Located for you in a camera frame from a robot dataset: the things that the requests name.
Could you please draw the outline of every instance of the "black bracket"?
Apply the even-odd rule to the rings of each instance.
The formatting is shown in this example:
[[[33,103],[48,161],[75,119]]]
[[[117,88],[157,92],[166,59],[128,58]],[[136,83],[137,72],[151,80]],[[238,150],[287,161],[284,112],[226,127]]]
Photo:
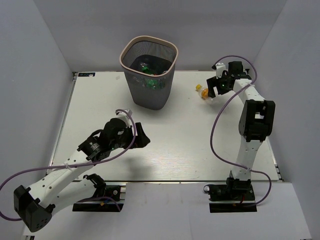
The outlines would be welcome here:
[[[95,173],[84,175],[83,178],[93,183],[93,186],[96,189],[92,196],[93,198],[109,197],[113,198],[116,202],[120,200],[121,187],[119,185],[107,185],[103,178]]]
[[[30,190],[29,187],[25,188],[22,185],[14,190],[14,210],[30,232],[34,233],[48,224],[56,206],[54,204],[50,204],[47,208],[40,206],[40,200],[34,199],[29,193]]]
[[[208,184],[206,186],[209,187],[209,191],[205,191],[205,193],[210,195],[209,200],[212,202],[255,200],[250,179],[240,181],[239,179],[228,177],[226,184]]]
[[[208,85],[208,97],[215,98],[216,88],[218,95],[223,95],[234,89],[235,81],[237,79],[250,79],[251,77],[244,71],[244,67],[241,61],[231,61],[228,64],[228,71],[225,70],[220,78],[211,77],[206,80]]]
[[[94,77],[95,75],[95,72],[80,72],[78,77]]]
[[[136,136],[130,149],[144,148],[150,143],[141,122],[135,123]],[[78,151],[87,155],[87,160],[99,162],[109,157],[110,153],[118,148],[126,149],[134,138],[132,127],[128,127],[119,118],[112,118],[103,129],[94,131],[83,143],[78,146]]]
[[[246,100],[239,121],[239,133],[247,142],[266,140],[272,132],[276,104],[274,101]]]

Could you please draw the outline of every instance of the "plastic bottle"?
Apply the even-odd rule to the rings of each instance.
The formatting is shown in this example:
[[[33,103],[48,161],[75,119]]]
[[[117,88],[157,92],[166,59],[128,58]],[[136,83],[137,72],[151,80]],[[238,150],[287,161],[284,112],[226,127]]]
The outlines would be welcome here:
[[[198,92],[199,96],[203,100],[205,100],[206,103],[208,103],[208,104],[212,104],[213,103],[213,98],[208,97],[209,90],[208,90],[207,87],[204,87],[204,86],[201,86],[200,84],[198,84],[195,87],[195,90]]]
[[[140,62],[141,72],[144,74],[149,74],[151,76],[155,76],[155,74],[150,70],[150,66],[147,63]]]
[[[208,98],[208,88],[204,87],[204,86],[201,86],[200,84],[198,84],[196,87],[195,87],[195,90],[199,93],[199,96],[203,99],[207,99]]]

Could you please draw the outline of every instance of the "cable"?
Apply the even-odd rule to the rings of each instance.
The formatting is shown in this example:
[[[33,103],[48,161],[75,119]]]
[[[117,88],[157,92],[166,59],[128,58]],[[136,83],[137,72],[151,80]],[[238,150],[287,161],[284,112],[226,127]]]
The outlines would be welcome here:
[[[44,167],[36,167],[36,168],[31,168],[31,169],[27,169],[27,170],[23,170],[23,171],[20,171],[20,172],[17,172],[15,174],[13,174],[12,176],[8,177],[6,180],[4,180],[4,182],[0,185],[0,191],[2,190],[2,188],[7,184],[7,182],[9,182],[11,179],[21,175],[21,174],[26,174],[26,173],[30,173],[30,172],[35,172],[35,171],[41,171],[41,170],[49,170],[49,169],[65,169],[65,168],[76,168],[76,167],[85,167],[85,166],[93,166],[93,165],[98,165],[98,164],[103,164],[103,163],[106,163],[106,162],[109,162],[111,160],[114,160],[118,157],[120,157],[121,155],[123,155],[126,151],[128,151],[131,146],[134,144],[135,142],[135,139],[136,139],[136,134],[137,134],[137,128],[136,128],[136,125],[135,125],[135,122],[134,120],[132,119],[132,117],[123,109],[117,109],[115,110],[116,113],[118,112],[123,112],[127,115],[127,117],[130,119],[131,123],[132,123],[132,126],[133,126],[133,139],[131,141],[131,143],[129,144],[129,146],[123,150],[122,152],[120,152],[118,155],[115,155],[111,158],[105,158],[99,162],[89,162],[89,163],[84,163],[84,164],[70,164],[68,166],[65,166],[65,165],[60,165],[60,166],[44,166]],[[1,211],[0,211],[0,217],[5,219],[5,220],[8,220],[8,221],[12,221],[12,222],[17,222],[17,221],[21,221],[21,218],[11,218],[11,217],[8,217],[6,215],[4,215]]]
[[[89,198],[85,198],[85,199],[82,199],[82,200],[78,201],[78,203],[97,201],[97,200],[101,200],[101,199],[107,199],[107,200],[110,200],[110,201],[114,202],[116,208],[119,210],[119,212],[121,212],[119,204],[113,198],[108,197],[108,196],[89,197]]]
[[[255,66],[254,66],[248,59],[246,59],[246,58],[244,58],[244,57],[242,57],[242,56],[238,56],[238,55],[227,55],[227,56],[221,57],[219,60],[217,60],[217,61],[214,63],[214,66],[215,66],[217,63],[219,63],[222,59],[229,58],[229,57],[234,57],[234,58],[243,59],[243,60],[247,61],[247,62],[251,65],[251,67],[252,67],[252,69],[253,69],[253,71],[254,71],[254,79],[253,79],[253,81],[251,82],[251,85],[254,84],[254,83],[256,82],[257,78],[258,78],[257,70],[256,70]],[[211,130],[211,134],[210,134],[210,147],[211,147],[211,150],[212,150],[213,154],[214,154],[218,159],[220,159],[221,161],[223,161],[224,163],[230,164],[230,165],[233,165],[233,166],[236,166],[236,167],[239,167],[239,168],[243,168],[243,169],[246,169],[246,170],[249,170],[249,171],[252,172],[252,173],[265,175],[265,176],[268,178],[268,181],[269,181],[269,189],[268,189],[267,193],[265,194],[265,196],[264,196],[261,200],[259,200],[259,201],[257,201],[256,203],[250,205],[250,206],[254,206],[254,205],[258,205],[258,204],[262,203],[262,202],[268,197],[268,195],[269,195],[269,193],[270,193],[270,191],[271,191],[272,181],[271,181],[271,178],[269,177],[269,175],[266,174],[266,173],[263,172],[263,171],[252,170],[252,169],[250,169],[250,168],[248,168],[248,167],[246,167],[246,166],[244,166],[244,165],[240,165],[240,164],[237,164],[237,163],[235,163],[235,162],[231,162],[231,161],[228,161],[228,160],[223,159],[222,157],[220,157],[220,156],[216,153],[216,151],[215,151],[215,149],[214,149],[214,145],[213,145],[214,132],[215,132],[215,129],[216,129],[216,126],[217,126],[218,119],[220,118],[221,114],[222,114],[223,111],[226,109],[226,107],[228,106],[228,104],[232,101],[232,99],[234,99],[236,96],[238,96],[242,91],[244,91],[245,89],[247,89],[249,86],[250,86],[250,84],[244,86],[244,87],[241,88],[239,91],[237,91],[234,95],[232,95],[232,97],[230,97],[229,100],[226,101],[226,103],[223,105],[223,107],[222,107],[222,108],[220,109],[220,111],[218,112],[218,114],[217,114],[217,116],[216,116],[216,118],[215,118],[215,120],[214,120],[214,123],[213,123],[213,126],[212,126],[212,130]]]
[[[238,204],[242,204],[244,202],[244,200],[245,200],[245,195],[242,196],[242,199]]]

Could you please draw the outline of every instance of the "bottle cap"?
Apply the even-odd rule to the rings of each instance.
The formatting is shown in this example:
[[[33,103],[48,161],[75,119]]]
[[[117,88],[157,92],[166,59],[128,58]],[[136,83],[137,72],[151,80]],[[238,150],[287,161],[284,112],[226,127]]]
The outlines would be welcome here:
[[[207,98],[208,98],[208,93],[209,93],[208,88],[204,89],[204,90],[201,92],[201,97],[202,97],[203,99],[207,99]]]
[[[200,84],[198,84],[197,86],[195,86],[195,89],[199,92],[200,89],[202,88],[202,86]]]

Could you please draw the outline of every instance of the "gray trash can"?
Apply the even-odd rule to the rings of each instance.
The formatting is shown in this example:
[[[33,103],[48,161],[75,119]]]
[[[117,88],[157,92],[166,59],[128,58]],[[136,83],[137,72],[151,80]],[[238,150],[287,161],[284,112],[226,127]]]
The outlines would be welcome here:
[[[178,49],[152,37],[132,39],[120,55],[133,101],[144,108],[162,109],[170,95]]]

